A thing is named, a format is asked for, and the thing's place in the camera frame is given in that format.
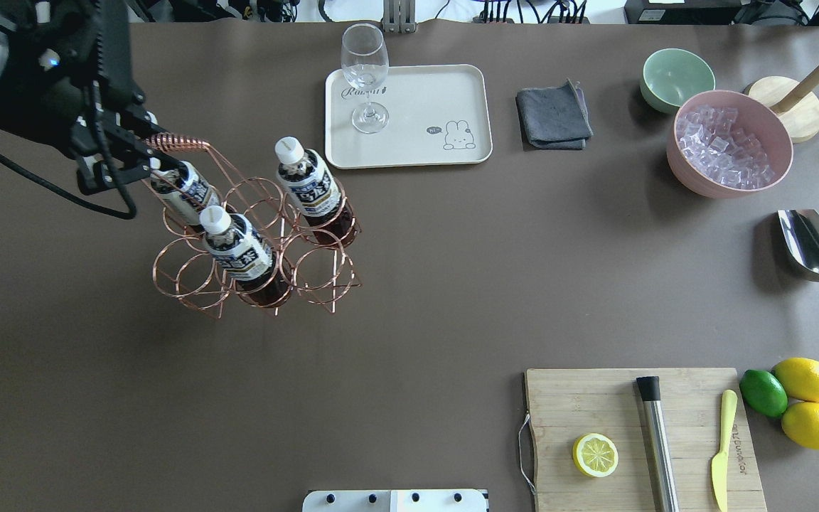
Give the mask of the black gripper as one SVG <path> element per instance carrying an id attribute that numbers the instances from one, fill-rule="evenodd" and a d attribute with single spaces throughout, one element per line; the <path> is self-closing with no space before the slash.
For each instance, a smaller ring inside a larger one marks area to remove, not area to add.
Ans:
<path id="1" fill-rule="evenodd" d="M 85 195 L 186 165 L 155 148 L 132 77 L 124 1 L 32 1 L 27 23 L 26 97 L 39 142 L 77 159 Z"/>

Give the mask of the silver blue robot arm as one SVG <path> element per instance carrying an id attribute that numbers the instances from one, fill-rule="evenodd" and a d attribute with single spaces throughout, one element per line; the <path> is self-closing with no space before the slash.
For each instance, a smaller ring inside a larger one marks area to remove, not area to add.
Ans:
<path id="1" fill-rule="evenodd" d="M 140 1 L 0 1 L 0 131 L 77 167 L 72 193 L 0 152 L 0 165 L 91 213 L 133 220 L 132 185 L 181 162 L 146 140 L 164 129 L 132 71 Z"/>

